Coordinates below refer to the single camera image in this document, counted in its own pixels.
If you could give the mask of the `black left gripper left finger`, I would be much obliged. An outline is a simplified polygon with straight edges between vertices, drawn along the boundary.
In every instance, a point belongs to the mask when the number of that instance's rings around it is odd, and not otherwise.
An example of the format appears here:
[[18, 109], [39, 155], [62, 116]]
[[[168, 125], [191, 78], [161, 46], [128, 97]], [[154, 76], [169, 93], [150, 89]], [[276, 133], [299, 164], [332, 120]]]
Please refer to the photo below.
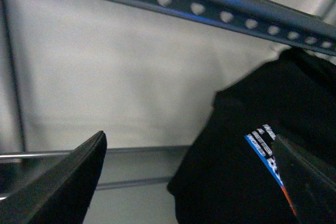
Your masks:
[[83, 223], [101, 176], [107, 138], [97, 132], [1, 201], [1, 223]]

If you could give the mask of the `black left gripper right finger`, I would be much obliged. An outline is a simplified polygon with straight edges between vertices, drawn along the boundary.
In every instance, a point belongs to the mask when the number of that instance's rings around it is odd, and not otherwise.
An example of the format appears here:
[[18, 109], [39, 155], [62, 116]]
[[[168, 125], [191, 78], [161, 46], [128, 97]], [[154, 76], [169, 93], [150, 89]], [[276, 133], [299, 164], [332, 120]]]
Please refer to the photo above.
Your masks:
[[335, 223], [335, 168], [282, 135], [272, 147], [298, 222]]

